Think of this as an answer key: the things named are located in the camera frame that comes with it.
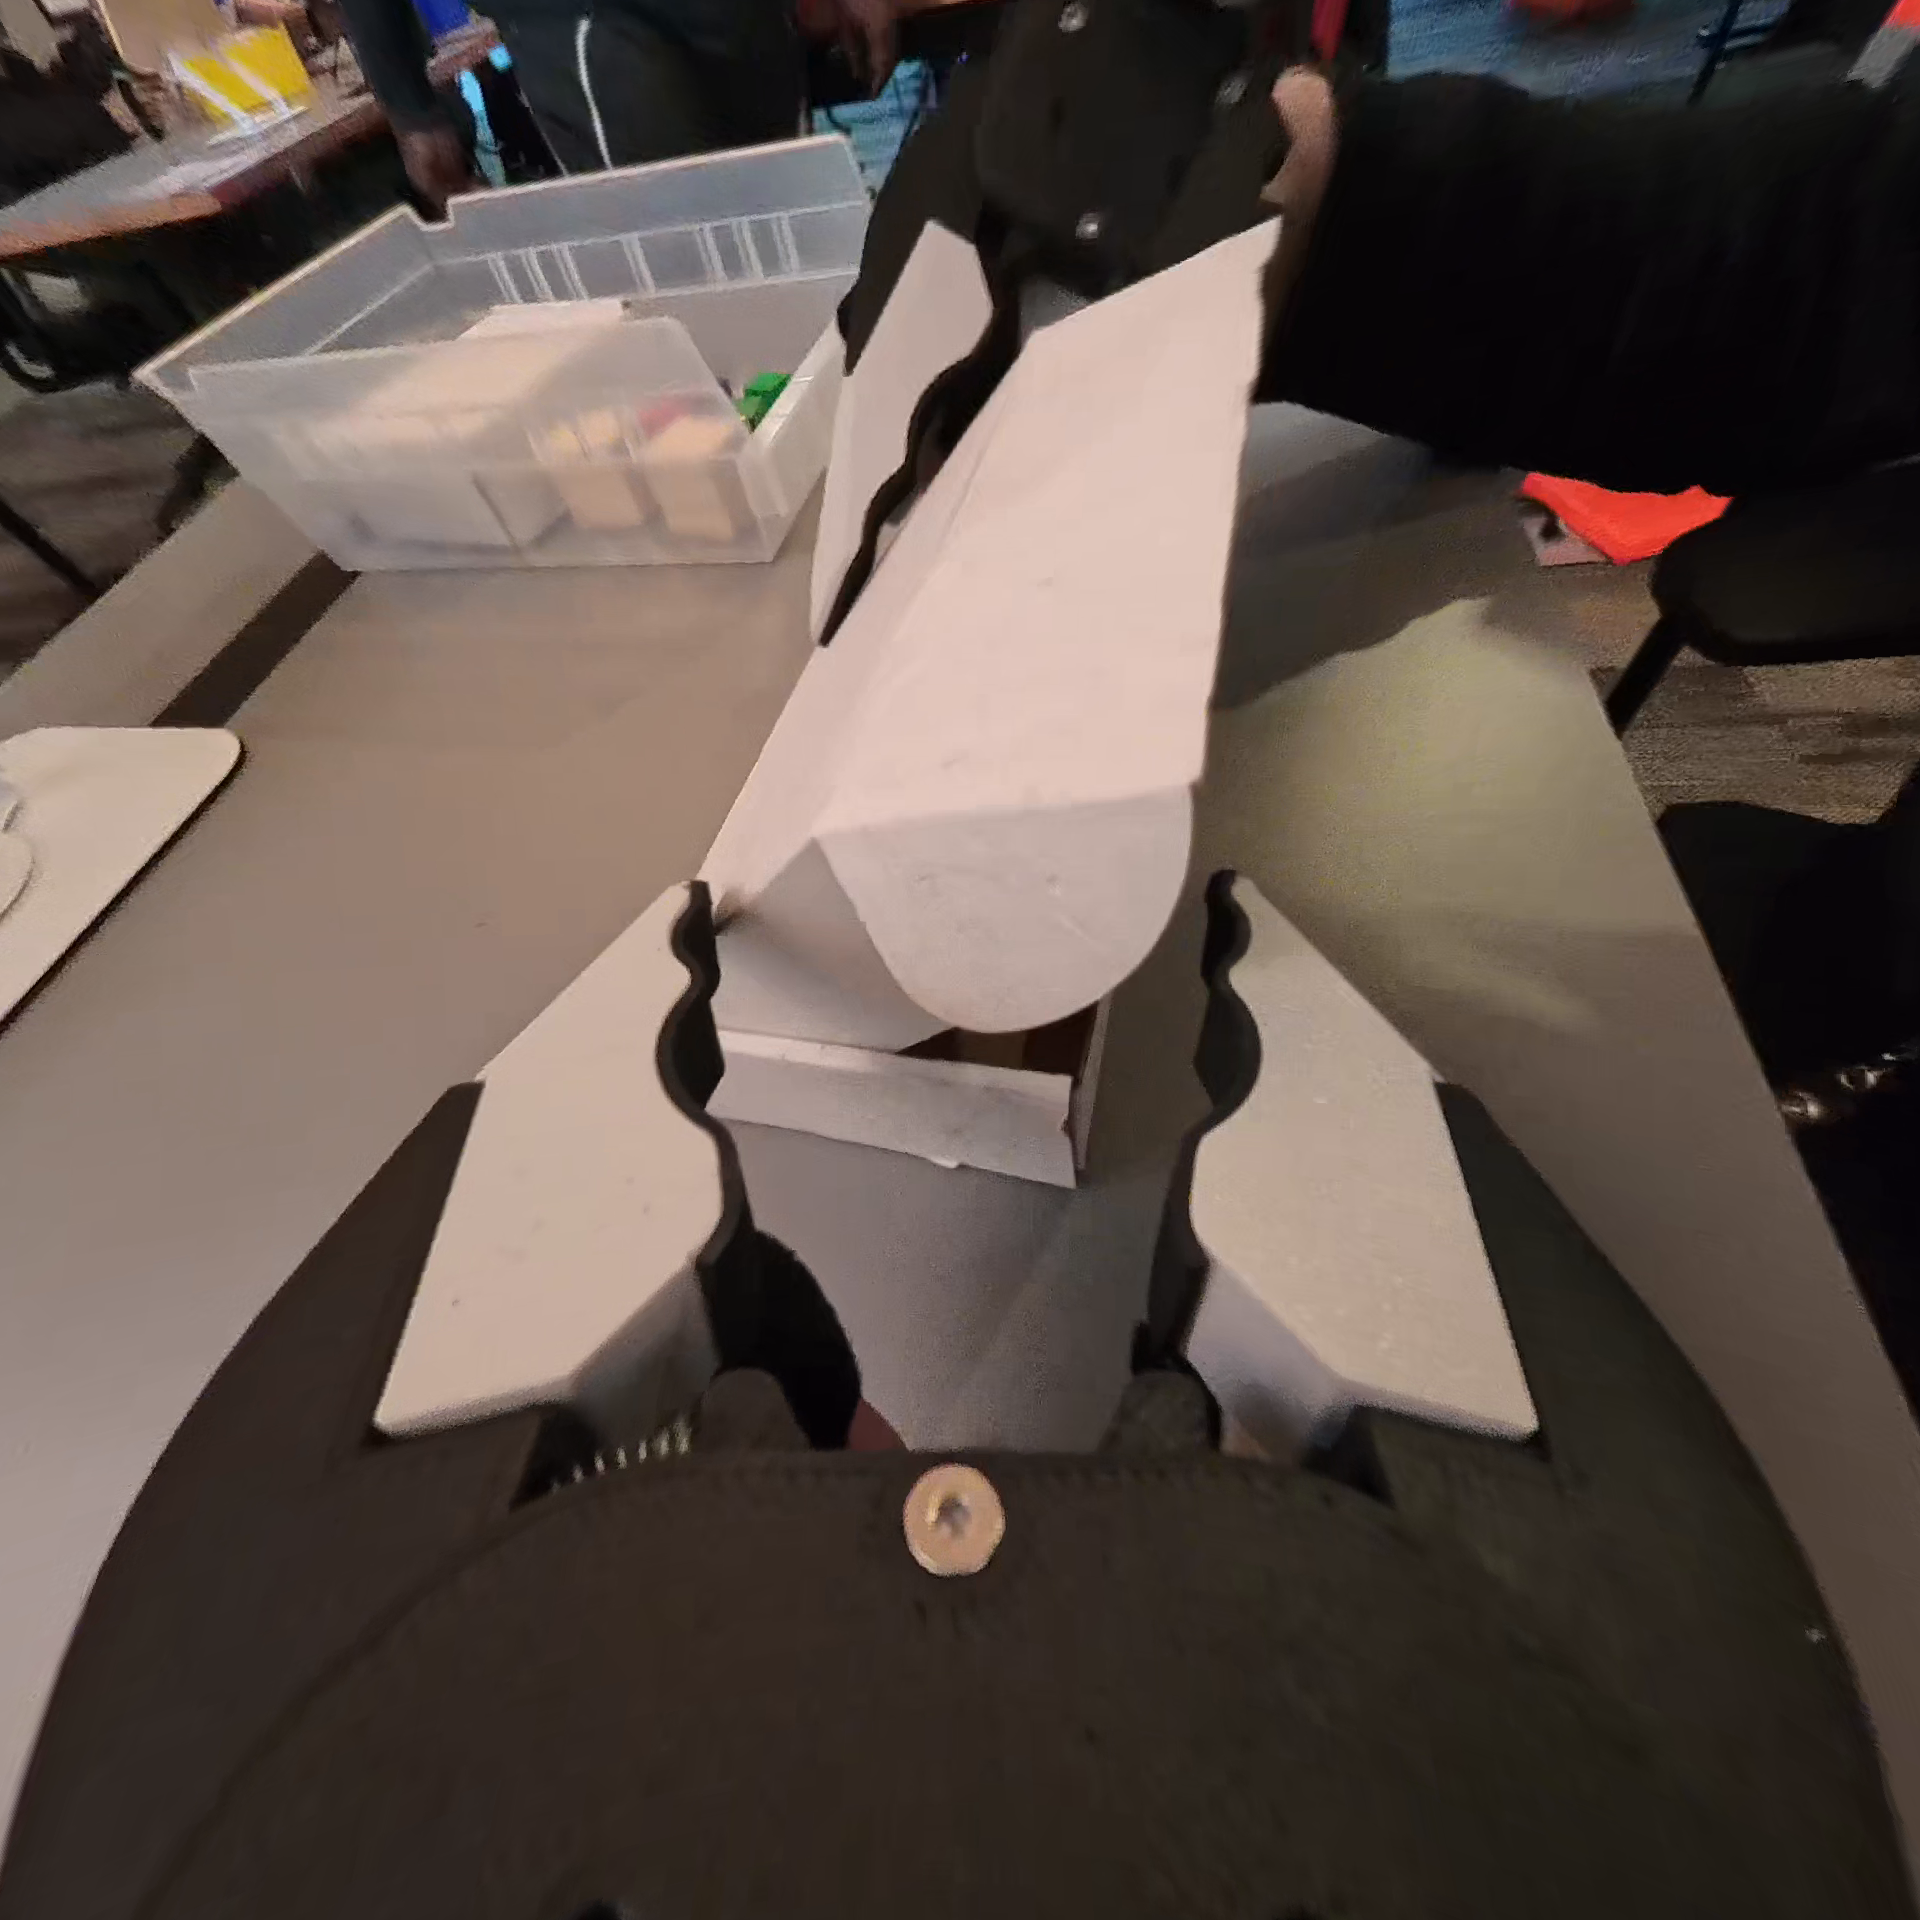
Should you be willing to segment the wooden background table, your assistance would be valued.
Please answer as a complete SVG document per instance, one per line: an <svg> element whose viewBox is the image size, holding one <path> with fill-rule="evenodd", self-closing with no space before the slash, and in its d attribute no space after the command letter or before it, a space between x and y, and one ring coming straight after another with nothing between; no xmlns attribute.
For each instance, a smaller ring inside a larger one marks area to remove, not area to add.
<svg viewBox="0 0 1920 1920"><path fill-rule="evenodd" d="M390 132L334 2L87 2L87 14L137 140L6 205L2 267L208 221L272 186L308 182L323 160ZM278 128L222 138L184 105L167 54L263 24L283 24L301 42L320 100Z"/></svg>

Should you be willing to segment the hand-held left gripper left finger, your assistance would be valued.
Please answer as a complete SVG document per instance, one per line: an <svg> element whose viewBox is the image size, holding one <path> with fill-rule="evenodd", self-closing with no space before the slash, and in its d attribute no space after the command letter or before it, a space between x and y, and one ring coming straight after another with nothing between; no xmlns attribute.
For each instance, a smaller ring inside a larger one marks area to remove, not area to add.
<svg viewBox="0 0 1920 1920"><path fill-rule="evenodd" d="M380 1434L565 1406L643 1438L698 1398L703 1276L748 1221L716 987L708 887L677 881L479 1072Z"/></svg>

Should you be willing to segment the black chair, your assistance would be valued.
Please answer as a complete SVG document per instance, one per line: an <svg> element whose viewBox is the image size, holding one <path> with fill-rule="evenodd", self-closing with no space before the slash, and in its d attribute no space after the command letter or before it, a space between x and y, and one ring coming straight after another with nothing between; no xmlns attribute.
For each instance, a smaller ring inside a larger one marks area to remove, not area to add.
<svg viewBox="0 0 1920 1920"><path fill-rule="evenodd" d="M1626 734L1674 661L1730 670L1916 657L1916 464L1744 497L1652 561L1652 632L1602 708Z"/></svg>

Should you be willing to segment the person's right hand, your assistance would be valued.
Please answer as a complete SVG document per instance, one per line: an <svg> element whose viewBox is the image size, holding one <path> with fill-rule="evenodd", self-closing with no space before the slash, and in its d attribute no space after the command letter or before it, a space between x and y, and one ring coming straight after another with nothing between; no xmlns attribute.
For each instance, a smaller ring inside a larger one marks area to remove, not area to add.
<svg viewBox="0 0 1920 1920"><path fill-rule="evenodd" d="M1334 79L1314 64L1290 64L1276 76L1270 105L1282 132L1282 160L1264 182L1261 204L1281 212L1290 235L1306 235L1326 199L1339 155Z"/></svg>

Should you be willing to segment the orange cloth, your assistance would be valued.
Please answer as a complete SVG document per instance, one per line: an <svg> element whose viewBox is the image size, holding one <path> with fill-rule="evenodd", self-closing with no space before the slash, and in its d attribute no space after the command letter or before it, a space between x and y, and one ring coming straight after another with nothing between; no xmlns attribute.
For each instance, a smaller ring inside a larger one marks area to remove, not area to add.
<svg viewBox="0 0 1920 1920"><path fill-rule="evenodd" d="M1730 500L1685 492L1613 492L1564 476L1529 474L1520 485L1523 534L1537 566L1639 566L1717 522Z"/></svg>

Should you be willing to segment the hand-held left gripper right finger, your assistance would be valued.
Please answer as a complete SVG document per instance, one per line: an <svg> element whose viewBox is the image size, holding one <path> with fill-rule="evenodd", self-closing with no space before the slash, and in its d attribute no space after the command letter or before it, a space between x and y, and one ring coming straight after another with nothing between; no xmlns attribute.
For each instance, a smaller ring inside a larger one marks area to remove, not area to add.
<svg viewBox="0 0 1920 1920"><path fill-rule="evenodd" d="M1149 1264L1146 1366L1230 1451L1361 1412L1529 1443L1537 1412L1423 1056L1258 892L1205 885L1202 1118Z"/></svg>

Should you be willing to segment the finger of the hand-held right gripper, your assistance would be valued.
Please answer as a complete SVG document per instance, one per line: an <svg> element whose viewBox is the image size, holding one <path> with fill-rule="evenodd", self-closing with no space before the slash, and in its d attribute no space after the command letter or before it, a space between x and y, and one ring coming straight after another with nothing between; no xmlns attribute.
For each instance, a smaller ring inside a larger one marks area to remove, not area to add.
<svg viewBox="0 0 1920 1920"><path fill-rule="evenodd" d="M969 509L980 430L925 476L933 427L966 372L980 372L995 303L969 237L929 221L836 392L830 468L814 542L809 633L832 643L891 633L947 561Z"/></svg>

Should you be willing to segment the white container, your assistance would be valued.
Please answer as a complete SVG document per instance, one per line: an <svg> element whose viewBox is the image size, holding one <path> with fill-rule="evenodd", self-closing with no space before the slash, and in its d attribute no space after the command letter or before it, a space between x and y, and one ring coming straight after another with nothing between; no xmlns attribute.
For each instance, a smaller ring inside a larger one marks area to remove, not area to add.
<svg viewBox="0 0 1920 1920"><path fill-rule="evenodd" d="M382 387L273 425L273 443L346 547L522 552L565 516L536 437L581 347L558 333L448 344Z"/></svg>

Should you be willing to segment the wooden document stand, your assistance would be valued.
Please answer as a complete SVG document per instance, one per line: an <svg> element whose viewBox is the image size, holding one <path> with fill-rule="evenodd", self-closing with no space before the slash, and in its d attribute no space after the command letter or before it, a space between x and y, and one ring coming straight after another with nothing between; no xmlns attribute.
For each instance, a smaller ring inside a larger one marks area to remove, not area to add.
<svg viewBox="0 0 1920 1920"><path fill-rule="evenodd" d="M2 739L2 1023L229 787L229 727L52 724Z"/></svg>

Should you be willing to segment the yellow plastic bin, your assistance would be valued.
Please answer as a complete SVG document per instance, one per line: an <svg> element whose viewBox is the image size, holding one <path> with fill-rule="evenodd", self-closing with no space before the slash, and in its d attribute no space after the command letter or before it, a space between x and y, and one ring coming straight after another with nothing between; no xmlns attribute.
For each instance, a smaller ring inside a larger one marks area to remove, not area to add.
<svg viewBox="0 0 1920 1920"><path fill-rule="evenodd" d="M222 138L278 128L318 109L320 91L283 24L229 31L167 54L184 105Z"/></svg>

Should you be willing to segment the person's right forearm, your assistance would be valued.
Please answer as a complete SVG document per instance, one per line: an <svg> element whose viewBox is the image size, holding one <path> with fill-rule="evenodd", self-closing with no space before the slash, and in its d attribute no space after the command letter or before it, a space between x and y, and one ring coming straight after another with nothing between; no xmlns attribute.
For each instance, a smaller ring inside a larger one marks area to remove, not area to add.
<svg viewBox="0 0 1920 1920"><path fill-rule="evenodd" d="M1916 25L1758 100L1356 79L1258 396L1615 492L1916 457Z"/></svg>

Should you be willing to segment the white cardboard box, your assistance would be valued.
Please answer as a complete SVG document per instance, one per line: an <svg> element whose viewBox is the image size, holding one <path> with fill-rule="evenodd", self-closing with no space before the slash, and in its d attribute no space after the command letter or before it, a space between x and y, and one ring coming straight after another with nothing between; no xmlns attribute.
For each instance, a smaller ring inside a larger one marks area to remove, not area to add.
<svg viewBox="0 0 1920 1920"><path fill-rule="evenodd" d="M723 1121L1075 1184L1061 1075L916 1048L1100 1023L1171 919L1276 243L1015 344L947 561L803 667L703 863Z"/></svg>

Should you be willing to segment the clear plastic bin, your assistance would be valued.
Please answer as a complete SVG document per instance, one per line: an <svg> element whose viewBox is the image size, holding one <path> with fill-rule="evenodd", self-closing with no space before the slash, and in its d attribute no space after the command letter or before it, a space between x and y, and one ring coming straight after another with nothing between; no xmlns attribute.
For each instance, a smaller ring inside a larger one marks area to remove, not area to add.
<svg viewBox="0 0 1920 1920"><path fill-rule="evenodd" d="M391 210L155 357L137 383L346 573L757 566L781 552L830 464L836 312L859 275L868 210L842 138L473 194L439 227ZM565 513L522 552L346 547L278 450L273 425L367 396L448 344L522 333L581 347L539 425L618 408L648 527L591 536ZM731 396L756 372L788 372L789 387L748 430ZM748 527L731 547L670 539L648 488L648 442L685 412L737 417Z"/></svg>

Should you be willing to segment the wooden block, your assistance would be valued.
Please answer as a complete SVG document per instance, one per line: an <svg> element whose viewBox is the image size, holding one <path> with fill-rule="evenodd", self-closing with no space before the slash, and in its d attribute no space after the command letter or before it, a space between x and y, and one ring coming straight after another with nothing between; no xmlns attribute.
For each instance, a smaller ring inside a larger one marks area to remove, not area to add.
<svg viewBox="0 0 1920 1920"><path fill-rule="evenodd" d="M542 430L542 464L552 488L581 534L627 536L651 518L648 492L638 489L627 420L618 408L595 408Z"/></svg>
<svg viewBox="0 0 1920 1920"><path fill-rule="evenodd" d="M639 468L662 534L689 547L731 547L748 527L737 488L737 417L685 412L643 446Z"/></svg>

